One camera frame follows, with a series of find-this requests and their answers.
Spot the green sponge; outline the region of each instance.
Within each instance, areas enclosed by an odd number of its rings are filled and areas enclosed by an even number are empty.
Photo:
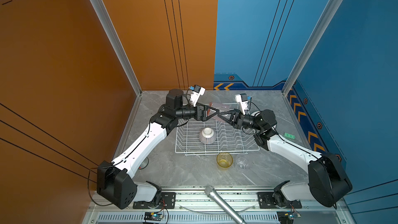
[[[285,138],[295,139],[296,137],[294,135],[285,132]]]

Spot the blue wall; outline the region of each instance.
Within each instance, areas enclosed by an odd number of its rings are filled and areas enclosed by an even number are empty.
[[[361,224],[398,212],[397,20],[398,0],[343,0],[298,78],[346,159]]]
[[[215,74],[237,74],[250,87],[289,76],[328,0],[278,2],[218,0]]]

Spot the robotic arm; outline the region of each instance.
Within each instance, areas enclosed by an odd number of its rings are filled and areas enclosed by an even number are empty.
[[[310,183],[289,181],[278,185],[274,191],[275,202],[285,207],[288,201],[296,199],[316,199],[324,206],[331,207],[341,197],[352,189],[338,159],[333,154],[321,154],[301,147],[283,137],[280,137],[274,126],[277,122],[271,110],[258,111],[254,115],[244,114],[247,110],[245,94],[236,95],[241,111],[234,109],[221,112],[213,107],[197,103],[205,89],[195,85],[189,103],[183,105],[186,95],[179,89],[172,89],[166,96],[166,103],[152,116],[145,131],[136,141],[111,163],[102,162],[97,171],[97,193],[120,209],[127,207],[132,201],[146,201],[152,206],[158,206],[162,189],[151,182],[133,182],[138,167],[145,157],[160,143],[175,127],[178,120],[194,118],[207,121],[218,115],[225,122],[237,129],[252,128],[257,145],[275,152],[300,166],[308,172]],[[207,116],[207,110],[213,114]]]

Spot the gray marble tabletop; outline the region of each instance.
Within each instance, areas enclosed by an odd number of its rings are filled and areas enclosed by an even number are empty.
[[[303,145],[296,126],[283,101],[280,91],[206,91],[199,102],[233,103],[234,95],[246,93],[260,109],[271,109],[277,118],[277,131],[287,132],[296,136],[293,140]],[[167,91],[144,91],[142,100],[134,119],[125,148],[142,134],[149,119],[164,104]],[[297,165],[286,158],[260,148],[259,151],[248,152],[244,156],[249,160],[250,168],[241,169],[235,162],[224,169],[217,165],[216,155],[186,156],[175,153],[176,130],[173,130],[149,154],[149,164],[138,170],[133,180],[150,181],[161,187],[173,186],[266,186],[275,187],[283,181],[308,180],[308,175]]]

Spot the silver microphone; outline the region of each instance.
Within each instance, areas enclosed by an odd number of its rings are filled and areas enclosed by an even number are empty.
[[[243,218],[228,204],[224,201],[216,190],[212,186],[207,186],[205,189],[207,197],[212,199],[220,206],[237,224],[246,224]]]

